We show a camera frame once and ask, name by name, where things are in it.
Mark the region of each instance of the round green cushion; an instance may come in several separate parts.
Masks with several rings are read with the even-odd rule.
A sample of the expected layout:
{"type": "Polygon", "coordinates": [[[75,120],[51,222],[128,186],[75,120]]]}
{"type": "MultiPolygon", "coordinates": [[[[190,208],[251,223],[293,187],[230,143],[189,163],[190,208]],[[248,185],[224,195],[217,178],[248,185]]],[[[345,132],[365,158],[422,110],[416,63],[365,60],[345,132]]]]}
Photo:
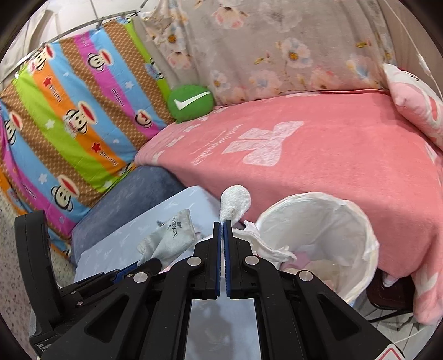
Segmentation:
{"type": "Polygon", "coordinates": [[[214,96],[211,93],[194,100],[181,110],[178,109],[174,101],[177,100],[183,103],[186,100],[207,91],[209,91],[207,88],[199,85],[183,85],[172,90],[167,100],[167,106],[172,117],[177,120],[177,122],[183,122],[209,114],[214,107],[214,96]]]}

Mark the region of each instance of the red star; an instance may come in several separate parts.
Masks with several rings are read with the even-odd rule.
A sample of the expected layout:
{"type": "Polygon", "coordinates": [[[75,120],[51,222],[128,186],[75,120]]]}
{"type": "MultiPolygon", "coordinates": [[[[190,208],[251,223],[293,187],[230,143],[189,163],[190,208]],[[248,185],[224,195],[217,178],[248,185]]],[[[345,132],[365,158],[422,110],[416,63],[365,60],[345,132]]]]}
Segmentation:
{"type": "Polygon", "coordinates": [[[51,84],[51,79],[52,79],[52,78],[47,77],[47,78],[45,79],[45,81],[43,81],[43,85],[44,85],[45,87],[48,87],[48,86],[51,84]]]}
{"type": "Polygon", "coordinates": [[[100,143],[94,142],[94,146],[92,147],[92,150],[94,150],[96,153],[99,152],[101,150],[100,143]]]}

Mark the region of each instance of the cartoon pillow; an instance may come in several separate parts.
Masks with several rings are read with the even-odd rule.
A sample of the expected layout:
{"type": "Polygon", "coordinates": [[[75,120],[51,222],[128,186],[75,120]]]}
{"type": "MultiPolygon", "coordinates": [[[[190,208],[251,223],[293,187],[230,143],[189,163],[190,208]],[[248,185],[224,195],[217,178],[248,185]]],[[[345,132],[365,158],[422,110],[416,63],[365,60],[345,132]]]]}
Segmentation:
{"type": "Polygon", "coordinates": [[[443,101],[415,75],[390,64],[384,69],[398,112],[443,150],[443,101]]]}

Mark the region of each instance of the silver screw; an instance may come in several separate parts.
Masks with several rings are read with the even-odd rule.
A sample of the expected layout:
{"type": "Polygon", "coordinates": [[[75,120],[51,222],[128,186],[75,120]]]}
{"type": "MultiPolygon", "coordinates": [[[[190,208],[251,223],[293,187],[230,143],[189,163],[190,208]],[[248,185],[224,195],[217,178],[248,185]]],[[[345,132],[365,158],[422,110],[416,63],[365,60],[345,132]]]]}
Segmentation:
{"type": "Polygon", "coordinates": [[[188,259],[188,264],[191,266],[198,266],[202,263],[202,260],[198,256],[193,256],[188,259]]]}
{"type": "Polygon", "coordinates": [[[308,270],[303,270],[299,272],[299,278],[303,281],[311,281],[314,278],[314,275],[308,270]]]}
{"type": "Polygon", "coordinates": [[[135,282],[141,283],[148,279],[148,274],[146,273],[136,273],[133,277],[135,282]]]}
{"type": "Polygon", "coordinates": [[[247,263],[248,265],[257,265],[258,261],[258,257],[254,255],[249,255],[245,257],[245,263],[247,263]]]}

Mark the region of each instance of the pink blanket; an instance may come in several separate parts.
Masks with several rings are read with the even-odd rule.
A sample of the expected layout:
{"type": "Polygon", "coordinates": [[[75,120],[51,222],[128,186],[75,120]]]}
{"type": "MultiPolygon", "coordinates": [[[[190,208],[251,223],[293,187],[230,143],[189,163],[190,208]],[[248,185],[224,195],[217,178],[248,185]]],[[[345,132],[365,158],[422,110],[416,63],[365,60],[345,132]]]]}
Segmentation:
{"type": "Polygon", "coordinates": [[[214,196],[251,193],[245,219],[282,198],[325,192],[359,205],[380,242],[379,267],[413,275],[415,315],[443,315],[443,157],[380,91],[304,93],[247,102],[173,124],[136,164],[162,166],[214,196]]]}

